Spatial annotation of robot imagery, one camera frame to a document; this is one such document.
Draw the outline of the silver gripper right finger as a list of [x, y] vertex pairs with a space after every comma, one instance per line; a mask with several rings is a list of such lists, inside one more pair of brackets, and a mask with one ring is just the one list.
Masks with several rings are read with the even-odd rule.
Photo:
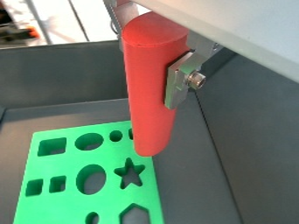
[[196, 31], [190, 31], [188, 46], [190, 51], [168, 69], [165, 106], [169, 109], [178, 108], [188, 97], [190, 88], [198, 90], [204, 86], [206, 76], [202, 74], [202, 65], [224, 48], [218, 42]]

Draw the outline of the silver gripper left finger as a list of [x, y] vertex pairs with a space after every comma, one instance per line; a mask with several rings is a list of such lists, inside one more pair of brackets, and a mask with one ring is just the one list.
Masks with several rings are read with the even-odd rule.
[[137, 3], [131, 0], [103, 0], [107, 13], [111, 17], [111, 27], [122, 40], [123, 29], [127, 23], [139, 16]]

